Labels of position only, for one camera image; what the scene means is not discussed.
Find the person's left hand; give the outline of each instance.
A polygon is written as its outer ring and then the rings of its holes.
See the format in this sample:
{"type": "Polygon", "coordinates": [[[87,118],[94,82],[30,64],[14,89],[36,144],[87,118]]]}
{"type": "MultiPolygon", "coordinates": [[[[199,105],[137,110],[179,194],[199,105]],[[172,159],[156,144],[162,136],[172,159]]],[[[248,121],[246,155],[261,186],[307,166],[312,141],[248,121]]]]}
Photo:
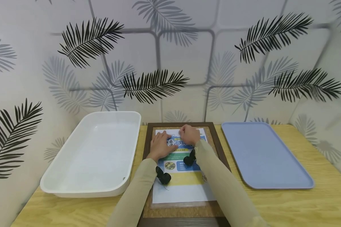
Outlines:
{"type": "Polygon", "coordinates": [[[171,135],[166,134],[165,131],[163,133],[158,132],[150,142],[150,152],[147,158],[151,158],[158,163],[160,158],[164,158],[170,152],[175,151],[178,146],[167,146],[168,138],[171,138],[171,135]]]}

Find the cork board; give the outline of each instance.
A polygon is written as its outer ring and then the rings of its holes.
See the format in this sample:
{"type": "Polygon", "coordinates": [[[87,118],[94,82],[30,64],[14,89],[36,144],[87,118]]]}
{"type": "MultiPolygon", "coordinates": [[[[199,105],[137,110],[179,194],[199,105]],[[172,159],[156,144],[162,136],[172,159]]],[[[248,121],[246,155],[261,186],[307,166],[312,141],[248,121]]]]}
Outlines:
{"type": "MultiPolygon", "coordinates": [[[[147,128],[147,137],[146,144],[144,146],[143,159],[146,158],[149,154],[150,141],[155,135],[156,130],[179,129],[184,124],[185,123],[149,123],[147,128]]],[[[220,158],[224,165],[228,169],[230,169],[213,123],[201,122],[187,124],[194,127],[204,128],[208,143],[211,145],[215,154],[220,158]]],[[[147,197],[141,219],[139,220],[140,225],[138,226],[152,226],[153,222],[155,222],[154,226],[161,226],[163,225],[162,220],[166,220],[167,224],[169,224],[170,221],[179,222],[180,220],[182,220],[183,223],[183,221],[187,222],[192,220],[192,225],[194,225],[195,222],[202,220],[201,224],[205,223],[204,226],[229,226],[217,201],[205,201],[202,202],[202,206],[194,207],[152,208],[152,195],[153,191],[151,189],[147,197]],[[224,221],[226,221],[226,223],[224,223],[223,225],[218,225],[220,222],[223,223],[224,221]]]]}

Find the person's right hand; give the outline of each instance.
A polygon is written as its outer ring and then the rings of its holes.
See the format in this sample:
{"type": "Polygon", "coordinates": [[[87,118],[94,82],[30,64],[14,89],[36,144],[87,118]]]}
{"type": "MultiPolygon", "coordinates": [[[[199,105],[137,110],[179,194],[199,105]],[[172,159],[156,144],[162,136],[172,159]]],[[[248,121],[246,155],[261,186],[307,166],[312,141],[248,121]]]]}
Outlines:
{"type": "Polygon", "coordinates": [[[188,145],[195,146],[195,144],[200,141],[200,131],[190,125],[183,125],[180,129],[179,134],[181,139],[188,145]]]}

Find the tray rim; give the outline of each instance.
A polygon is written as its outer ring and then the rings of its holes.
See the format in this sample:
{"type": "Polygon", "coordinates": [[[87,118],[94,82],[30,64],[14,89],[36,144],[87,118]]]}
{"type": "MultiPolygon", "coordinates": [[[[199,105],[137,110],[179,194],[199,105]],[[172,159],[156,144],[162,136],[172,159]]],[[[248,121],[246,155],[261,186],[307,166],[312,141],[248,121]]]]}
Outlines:
{"type": "Polygon", "coordinates": [[[309,172],[304,168],[304,166],[299,162],[299,160],[295,157],[295,155],[293,154],[293,152],[288,148],[288,146],[285,145],[285,143],[283,142],[283,140],[279,137],[279,135],[274,131],[274,129],[271,127],[271,125],[267,124],[266,122],[223,122],[221,124],[221,129],[222,129],[222,133],[225,137],[225,140],[227,141],[227,145],[229,146],[229,149],[230,149],[230,153],[232,155],[232,158],[235,162],[235,166],[237,168],[237,171],[239,172],[240,174],[240,178],[242,179],[242,181],[247,185],[249,186],[250,188],[252,189],[255,189],[255,190],[276,190],[276,189],[279,189],[279,190],[296,190],[296,189],[313,189],[315,187],[315,181],[314,179],[311,177],[311,175],[309,174],[309,172]],[[267,125],[267,127],[272,131],[272,133],[274,134],[274,136],[276,136],[276,138],[282,143],[282,145],[288,150],[288,152],[292,155],[293,159],[295,161],[297,161],[297,163],[299,164],[300,168],[302,168],[302,170],[305,172],[305,174],[309,177],[309,179],[311,180],[312,182],[312,186],[309,186],[309,187],[270,187],[270,188],[260,188],[260,187],[254,187],[252,185],[250,185],[244,178],[244,176],[242,175],[242,172],[240,171],[240,168],[238,166],[238,163],[237,163],[237,159],[235,158],[233,152],[232,152],[232,149],[231,149],[231,146],[229,144],[229,141],[227,140],[227,137],[225,135],[225,132],[224,132],[224,124],[260,124],[260,125],[267,125]]]}

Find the blue plastic tray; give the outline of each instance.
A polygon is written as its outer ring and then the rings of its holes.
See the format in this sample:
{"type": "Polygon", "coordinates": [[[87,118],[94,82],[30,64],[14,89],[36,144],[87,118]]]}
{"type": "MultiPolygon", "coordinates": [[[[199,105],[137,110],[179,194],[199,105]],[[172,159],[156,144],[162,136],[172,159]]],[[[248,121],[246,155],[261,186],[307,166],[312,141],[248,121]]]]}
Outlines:
{"type": "Polygon", "coordinates": [[[314,180],[264,122],[225,122],[225,137],[244,182],[254,189],[311,189],[314,180]]]}

